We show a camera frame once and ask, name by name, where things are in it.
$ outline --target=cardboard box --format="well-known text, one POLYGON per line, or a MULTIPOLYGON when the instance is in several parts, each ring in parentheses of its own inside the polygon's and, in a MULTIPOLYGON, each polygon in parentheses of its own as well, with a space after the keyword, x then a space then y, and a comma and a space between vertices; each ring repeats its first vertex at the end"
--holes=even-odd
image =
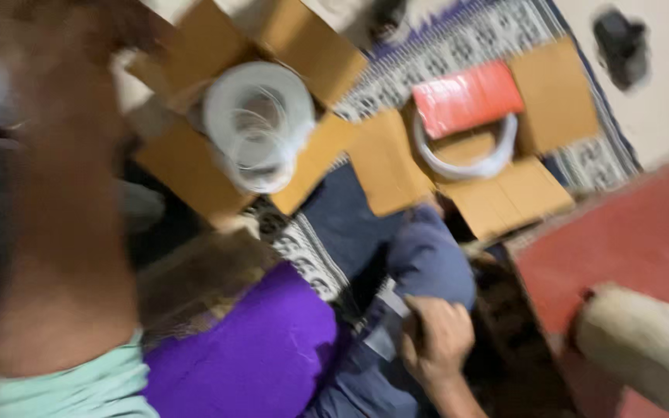
MULTIPOLYGON (((329 108, 352 87, 367 60, 300 0, 276 0, 269 12, 252 40, 234 27, 213 0, 200 0, 180 19, 177 36, 161 55, 139 54, 127 69, 180 114, 200 99, 213 80, 237 64, 268 60, 297 72, 325 111, 300 154, 290 185, 273 196, 281 211, 290 214, 354 137, 354 126, 335 117, 329 108)), ((153 138, 135 160, 214 226, 254 199, 237 190, 219 170, 208 139, 187 120, 153 138)))
MULTIPOLYGON (((188 98, 197 97, 199 86, 256 54, 301 74, 312 95, 328 109, 299 155, 291 183, 270 196, 285 214, 292 214, 332 161, 347 152, 374 214, 392 214, 440 190, 456 203, 479 239, 497 236, 573 204, 537 155, 598 131, 581 62, 571 40, 561 39, 508 61, 526 108, 520 116, 513 164, 490 180, 449 182, 437 178, 413 151, 410 109, 383 111, 359 124, 341 120, 329 110, 366 62, 300 0, 278 0, 254 42, 233 27, 213 0, 201 0, 179 29, 181 37, 169 46, 164 59, 142 56, 130 68, 176 111, 189 106, 188 98)), ((464 137, 468 138, 439 141, 436 153, 454 164, 467 164, 494 146, 490 127, 464 137)), ((217 168, 207 142, 182 120, 151 140, 135 158, 218 225, 253 196, 240 194, 231 185, 217 168)))
MULTIPOLYGON (((412 145, 413 103, 401 114, 382 112, 366 122, 363 130, 369 134, 360 135, 348 153, 373 213, 393 213, 438 190, 456 204, 473 234, 484 240, 571 207, 573 199, 538 156, 598 134, 581 65, 569 37, 508 61, 525 112, 519 116, 515 160, 488 180, 453 182, 427 167, 412 145)), ((430 146, 446 162, 471 164, 494 148, 494 129, 492 125, 478 127, 430 146)))

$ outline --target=hand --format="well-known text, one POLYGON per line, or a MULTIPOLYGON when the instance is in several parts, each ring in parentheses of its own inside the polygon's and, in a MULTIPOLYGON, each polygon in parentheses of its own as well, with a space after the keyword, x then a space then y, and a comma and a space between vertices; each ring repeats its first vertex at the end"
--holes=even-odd
POLYGON ((426 392, 463 379, 461 368, 474 343, 466 308, 438 298, 408 296, 413 315, 404 321, 401 355, 426 392))
POLYGON ((109 64, 122 48, 156 49, 168 25, 138 0, 2 0, 0 33, 22 130, 32 144, 125 135, 109 64))

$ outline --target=blue and white rug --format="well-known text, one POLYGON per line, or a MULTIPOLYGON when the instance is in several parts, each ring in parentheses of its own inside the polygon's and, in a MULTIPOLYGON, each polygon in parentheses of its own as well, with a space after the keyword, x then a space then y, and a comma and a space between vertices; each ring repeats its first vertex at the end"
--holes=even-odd
MULTIPOLYGON (((368 118, 379 109, 402 106, 418 82, 522 53, 569 32, 550 0, 413 0, 403 25, 388 43, 374 47, 367 71, 335 110, 348 120, 368 118)), ((571 190, 610 190, 636 176, 638 163, 610 113, 590 63, 581 58, 601 134, 559 149, 544 162, 571 190)), ((254 208, 263 236, 274 239, 275 248, 328 301, 338 298, 362 275, 375 248, 387 242, 398 227, 394 220, 398 215, 367 216, 364 195, 347 165, 346 159, 339 161, 319 194, 290 222, 265 202, 254 208), (338 205, 336 212, 322 210, 340 199, 348 205, 338 205), (343 232, 341 227, 346 224, 358 227, 343 232)))

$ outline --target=blue pants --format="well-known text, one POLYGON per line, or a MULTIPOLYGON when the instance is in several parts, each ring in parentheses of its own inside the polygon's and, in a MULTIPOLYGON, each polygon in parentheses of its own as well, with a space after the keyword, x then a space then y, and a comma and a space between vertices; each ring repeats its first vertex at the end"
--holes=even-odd
MULTIPOLYGON (((463 303, 469 310, 473 307, 476 289, 468 260, 432 207, 412 210, 391 245, 386 268, 397 282, 397 295, 432 296, 463 303)), ((369 307, 366 328, 303 416, 437 416, 401 358, 386 360, 364 343, 387 309, 380 299, 369 307)))

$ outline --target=red package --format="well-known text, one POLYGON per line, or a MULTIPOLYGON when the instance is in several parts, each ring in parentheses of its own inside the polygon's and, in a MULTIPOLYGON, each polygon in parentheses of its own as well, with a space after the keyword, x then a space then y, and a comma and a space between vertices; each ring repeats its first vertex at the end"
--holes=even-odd
POLYGON ((503 61, 423 82, 412 88, 425 132, 432 139, 478 127, 525 109, 503 61))

